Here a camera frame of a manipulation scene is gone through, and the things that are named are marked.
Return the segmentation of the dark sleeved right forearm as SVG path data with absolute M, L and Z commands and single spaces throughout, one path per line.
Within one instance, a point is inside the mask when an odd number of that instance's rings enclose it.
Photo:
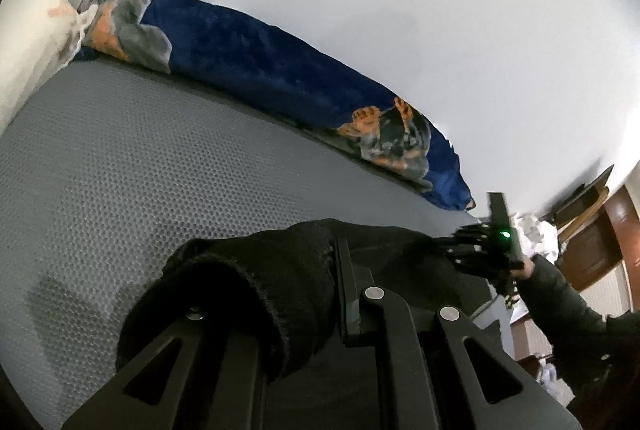
M 639 427 L 639 314 L 603 316 L 541 256 L 517 280 L 529 315 L 552 346 L 556 371 L 574 398 L 567 409 L 585 429 Z

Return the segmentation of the person right hand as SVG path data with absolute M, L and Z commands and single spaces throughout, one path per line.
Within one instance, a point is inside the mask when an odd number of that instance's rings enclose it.
M 511 277 L 514 280 L 529 280 L 535 272 L 535 264 L 536 262 L 533 258 L 523 254 L 520 266 L 511 271 Z

